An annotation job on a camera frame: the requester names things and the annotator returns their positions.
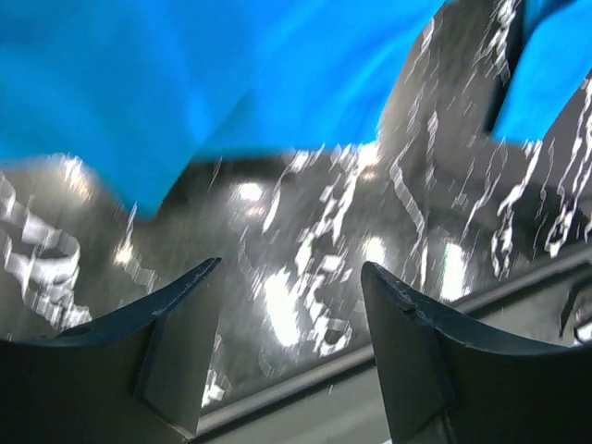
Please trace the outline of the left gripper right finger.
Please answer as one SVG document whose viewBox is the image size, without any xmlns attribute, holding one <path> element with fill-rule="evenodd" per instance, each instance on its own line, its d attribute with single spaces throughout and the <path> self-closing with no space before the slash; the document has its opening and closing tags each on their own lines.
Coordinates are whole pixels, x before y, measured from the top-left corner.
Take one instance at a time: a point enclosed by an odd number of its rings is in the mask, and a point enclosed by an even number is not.
<svg viewBox="0 0 592 444">
<path fill-rule="evenodd" d="M 395 443 L 587 443 L 591 347 L 496 329 L 372 262 L 361 273 Z"/>
</svg>

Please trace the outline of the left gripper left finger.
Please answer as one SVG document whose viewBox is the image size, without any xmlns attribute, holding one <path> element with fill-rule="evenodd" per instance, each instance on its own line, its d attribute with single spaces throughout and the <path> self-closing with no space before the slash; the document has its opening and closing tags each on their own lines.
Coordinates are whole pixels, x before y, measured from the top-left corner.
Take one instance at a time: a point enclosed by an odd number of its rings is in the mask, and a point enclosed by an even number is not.
<svg viewBox="0 0 592 444">
<path fill-rule="evenodd" d="M 220 312 L 210 258 L 50 339 L 1 344 L 5 443 L 184 443 L 196 437 Z"/>
</svg>

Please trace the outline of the blue t-shirt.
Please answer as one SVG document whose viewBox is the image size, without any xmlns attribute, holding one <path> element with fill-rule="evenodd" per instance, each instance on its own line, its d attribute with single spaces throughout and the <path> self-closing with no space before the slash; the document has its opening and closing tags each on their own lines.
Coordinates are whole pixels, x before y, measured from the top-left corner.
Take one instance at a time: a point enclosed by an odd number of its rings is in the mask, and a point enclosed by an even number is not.
<svg viewBox="0 0 592 444">
<path fill-rule="evenodd" d="M 5 1 L 1 164 L 81 159 L 153 216 L 190 162 L 375 140 L 439 1 Z"/>
</svg>

